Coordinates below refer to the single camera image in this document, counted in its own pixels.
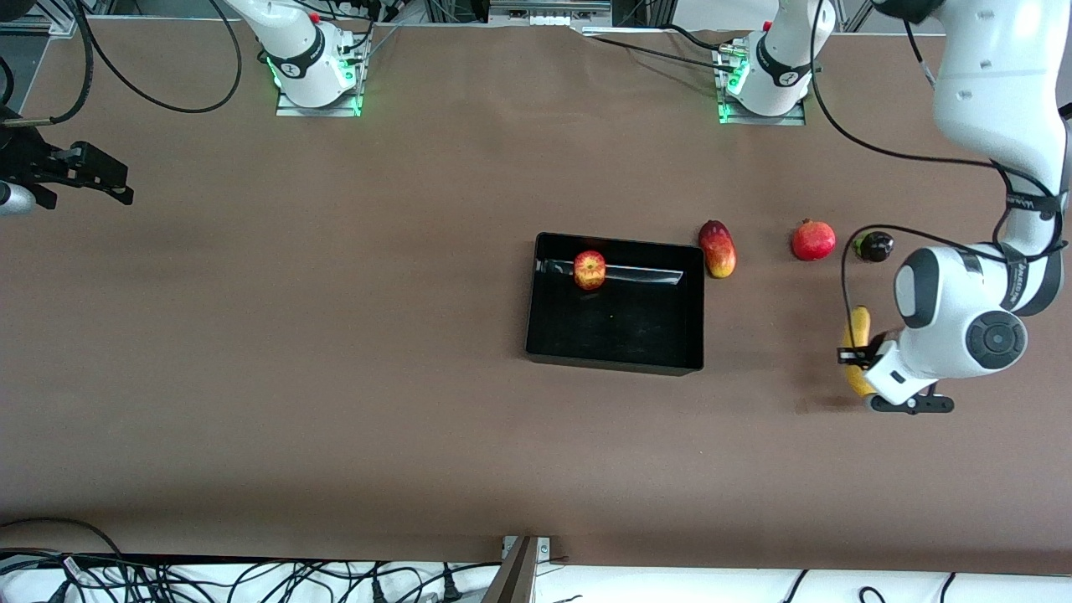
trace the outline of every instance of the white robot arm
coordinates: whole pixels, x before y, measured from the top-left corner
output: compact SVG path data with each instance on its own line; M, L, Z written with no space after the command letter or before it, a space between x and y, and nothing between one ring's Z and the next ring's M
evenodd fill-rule
M1044 310L1063 284L1059 246L1072 162L1056 83L1070 0L872 1L897 18L942 24L935 122L949 139L1007 168L1004 234L970 246L978 254L952 247L910 254L894 283L905 328L884 334L864 358L864 379L877 392L872 407L914 412L929 395L920 392L939 379L1018 361L1027 345L1021 318ZM828 0L781 0L770 31L748 36L750 72L734 95L755 113L788 112L807 92L810 36L818 52L833 21Z
M354 34L271 0L224 0L250 25L280 89L294 104L322 107L357 85Z

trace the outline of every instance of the table surface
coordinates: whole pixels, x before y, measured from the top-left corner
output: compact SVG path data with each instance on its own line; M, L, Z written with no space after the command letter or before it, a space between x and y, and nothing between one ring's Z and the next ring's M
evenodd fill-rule
M219 23L95 31L170 102L230 82ZM533 532L582 563L1072 567L1072 304L1030 319L1015 367L943 383L952 414L875 414L834 362L837 262L787 248L804 218L987 238L996 175L866 151L810 103L804 128L719 124L710 72L564 28L405 28L361 118L277 118L239 33L222 109L162 111L99 65L43 132L115 155L137 192L63 189L0 222L4 516L91 519L143 553L488 558ZM51 44L26 113L65 108L81 61ZM853 132L963 155L904 39L835 36L822 62ZM740 261L706 284L706 368L525 358L538 233L689 244L709 219ZM876 328L899 324L896 263L850 269Z

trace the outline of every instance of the apple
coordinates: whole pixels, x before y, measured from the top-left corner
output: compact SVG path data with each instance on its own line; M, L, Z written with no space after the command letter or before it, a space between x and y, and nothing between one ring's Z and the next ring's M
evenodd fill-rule
M798 260L812 262L822 260L837 247L834 229L825 222L804 220L793 233L793 255Z
M708 271L716 279L724 279L733 274L736 267L736 248L726 224L718 220L709 220L700 229L700 249L706 260Z
M598 251L587 250L574 259L574 282L584 291L595 291L607 280L607 261Z

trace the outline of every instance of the red fruit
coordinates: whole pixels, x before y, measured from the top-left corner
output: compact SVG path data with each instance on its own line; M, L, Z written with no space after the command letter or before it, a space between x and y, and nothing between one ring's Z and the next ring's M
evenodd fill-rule
M607 261L598 251L582 251L574 258L574 282L584 291L594 291L607 280Z
M793 233L793 255L798 260L812 262L822 260L837 247L837 237L834 236L834 229L825 222L813 222L804 220L796 232Z
M709 220L700 229L700 248L706 260L708 271L716 279L724 279L733 274L736 267L736 248L726 224L718 220Z

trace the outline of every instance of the yellow banana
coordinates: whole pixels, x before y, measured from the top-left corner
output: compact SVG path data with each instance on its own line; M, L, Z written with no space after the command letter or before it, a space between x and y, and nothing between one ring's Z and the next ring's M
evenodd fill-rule
M855 341L851 341L849 325L845 325L845 337L842 339L842 345L846 348L863 348L867 344L870 338L870 312L867 311L865 306L857 306L852 309L851 334L855 335ZM852 391L861 398L875 393L875 388L864 381L863 369L858 366L849 365L845 367L845 379L849 382Z

